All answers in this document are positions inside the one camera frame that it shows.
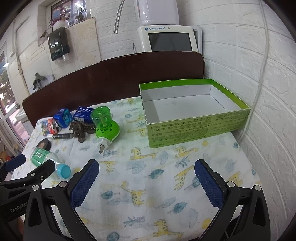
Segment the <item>black white marker pen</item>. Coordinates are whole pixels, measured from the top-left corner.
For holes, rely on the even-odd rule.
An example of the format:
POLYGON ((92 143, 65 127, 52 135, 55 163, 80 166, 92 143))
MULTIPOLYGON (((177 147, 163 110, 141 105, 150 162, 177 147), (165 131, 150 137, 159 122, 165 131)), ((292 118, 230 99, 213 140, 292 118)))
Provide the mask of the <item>black white marker pen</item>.
POLYGON ((47 135, 48 139, 52 140, 63 140, 63 139, 71 139, 73 135, 71 133, 57 133, 57 134, 49 134, 47 135))

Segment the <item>brown hair claw clip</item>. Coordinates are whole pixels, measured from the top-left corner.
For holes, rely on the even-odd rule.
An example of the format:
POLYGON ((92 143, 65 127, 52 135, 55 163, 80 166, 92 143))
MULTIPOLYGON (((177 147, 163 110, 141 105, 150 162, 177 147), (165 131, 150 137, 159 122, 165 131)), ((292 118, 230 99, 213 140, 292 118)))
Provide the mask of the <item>brown hair claw clip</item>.
POLYGON ((95 124, 88 124, 81 121, 73 121, 70 124, 70 131, 72 131, 73 137, 77 138, 78 142, 83 143, 86 138, 86 134, 94 134, 96 130, 95 124))

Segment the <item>green mosquito repellent plug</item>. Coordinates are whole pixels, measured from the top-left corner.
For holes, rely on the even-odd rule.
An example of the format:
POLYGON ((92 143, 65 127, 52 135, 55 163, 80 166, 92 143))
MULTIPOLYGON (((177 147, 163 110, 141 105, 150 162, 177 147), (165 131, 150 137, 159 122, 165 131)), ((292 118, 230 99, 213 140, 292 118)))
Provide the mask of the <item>green mosquito repellent plug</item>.
POLYGON ((91 113, 91 119, 96 126, 95 134, 99 149, 102 154, 119 136, 120 127, 112 118, 109 107, 97 107, 91 113))

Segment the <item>blue medicine box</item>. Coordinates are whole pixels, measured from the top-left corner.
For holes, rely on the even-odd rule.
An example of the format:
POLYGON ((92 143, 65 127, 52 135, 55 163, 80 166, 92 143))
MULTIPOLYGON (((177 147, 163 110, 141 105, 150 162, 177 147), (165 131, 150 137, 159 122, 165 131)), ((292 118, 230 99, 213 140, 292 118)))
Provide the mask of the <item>blue medicine box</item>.
POLYGON ((94 111, 93 108, 86 108, 80 106, 73 115, 74 121, 80 121, 87 124, 93 124, 93 120, 91 119, 91 113, 94 111))

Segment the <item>red playing card box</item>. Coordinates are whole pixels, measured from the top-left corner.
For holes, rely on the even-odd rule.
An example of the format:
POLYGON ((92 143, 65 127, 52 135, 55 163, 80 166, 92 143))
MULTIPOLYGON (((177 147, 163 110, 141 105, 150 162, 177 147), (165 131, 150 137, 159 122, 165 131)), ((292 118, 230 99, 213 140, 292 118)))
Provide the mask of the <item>red playing card box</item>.
POLYGON ((58 128, 54 118, 41 121, 40 125, 44 136, 56 134, 58 132, 58 128))

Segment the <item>blue plastic cube box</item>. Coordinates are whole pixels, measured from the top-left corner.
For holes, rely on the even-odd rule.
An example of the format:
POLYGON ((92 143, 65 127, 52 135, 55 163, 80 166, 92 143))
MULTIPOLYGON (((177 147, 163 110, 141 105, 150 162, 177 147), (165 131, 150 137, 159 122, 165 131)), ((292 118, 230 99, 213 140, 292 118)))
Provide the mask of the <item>blue plastic cube box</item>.
POLYGON ((73 122, 72 114, 67 108, 60 109, 54 115, 54 119, 61 128, 67 128, 73 122))

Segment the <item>green cardboard tray box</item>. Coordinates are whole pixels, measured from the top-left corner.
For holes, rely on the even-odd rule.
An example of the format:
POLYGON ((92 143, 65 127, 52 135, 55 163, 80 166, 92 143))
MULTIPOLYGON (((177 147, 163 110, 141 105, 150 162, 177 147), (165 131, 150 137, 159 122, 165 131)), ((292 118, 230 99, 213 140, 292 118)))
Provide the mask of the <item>green cardboard tray box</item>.
POLYGON ((139 86, 150 148, 181 144, 244 127, 250 107, 213 79, 139 86))

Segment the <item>dark brown wooden headboard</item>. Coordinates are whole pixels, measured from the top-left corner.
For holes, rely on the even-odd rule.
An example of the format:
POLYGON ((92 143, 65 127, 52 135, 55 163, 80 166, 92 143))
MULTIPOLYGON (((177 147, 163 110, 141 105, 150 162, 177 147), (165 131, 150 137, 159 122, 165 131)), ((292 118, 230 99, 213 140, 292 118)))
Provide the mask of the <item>dark brown wooden headboard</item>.
POLYGON ((142 83, 204 78, 205 60, 198 52, 160 51, 101 61, 61 77, 27 97, 23 109, 33 126, 60 109, 76 110, 139 96, 142 83))

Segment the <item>potted plant on sill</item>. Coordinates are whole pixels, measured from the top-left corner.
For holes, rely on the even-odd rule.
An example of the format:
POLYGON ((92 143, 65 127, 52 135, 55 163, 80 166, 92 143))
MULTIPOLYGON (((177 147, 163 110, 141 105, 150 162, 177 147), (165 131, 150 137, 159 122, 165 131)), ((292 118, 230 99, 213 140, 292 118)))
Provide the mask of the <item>potted plant on sill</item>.
POLYGON ((70 16, 71 15, 66 8, 60 8, 59 15, 49 20, 49 26, 46 30, 44 30, 40 38, 44 38, 47 35, 47 31, 49 29, 52 29, 54 31, 60 27, 69 27, 68 19, 70 18, 70 16))

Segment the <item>white CRT monitor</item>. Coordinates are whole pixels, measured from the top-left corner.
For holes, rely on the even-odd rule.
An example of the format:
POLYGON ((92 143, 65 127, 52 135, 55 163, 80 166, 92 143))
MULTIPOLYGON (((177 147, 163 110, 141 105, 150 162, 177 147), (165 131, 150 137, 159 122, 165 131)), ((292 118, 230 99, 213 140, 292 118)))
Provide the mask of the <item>white CRT monitor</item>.
POLYGON ((141 52, 192 51, 203 53, 203 36, 199 26, 141 26, 137 33, 141 52))

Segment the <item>white water heater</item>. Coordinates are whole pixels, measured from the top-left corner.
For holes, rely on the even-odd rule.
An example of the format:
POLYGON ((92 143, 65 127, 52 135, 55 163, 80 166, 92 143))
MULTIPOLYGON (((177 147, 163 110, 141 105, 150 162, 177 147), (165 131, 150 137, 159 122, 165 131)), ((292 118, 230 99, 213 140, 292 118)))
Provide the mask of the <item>white water heater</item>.
POLYGON ((134 5, 141 26, 180 24, 176 0, 135 0, 134 5))

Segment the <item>black wall dispenser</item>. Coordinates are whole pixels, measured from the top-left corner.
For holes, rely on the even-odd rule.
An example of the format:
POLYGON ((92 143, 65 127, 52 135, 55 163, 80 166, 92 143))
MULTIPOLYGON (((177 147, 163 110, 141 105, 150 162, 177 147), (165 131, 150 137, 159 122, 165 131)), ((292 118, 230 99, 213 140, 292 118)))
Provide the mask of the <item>black wall dispenser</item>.
POLYGON ((71 52, 65 27, 54 30, 47 36, 47 39, 52 61, 71 52))

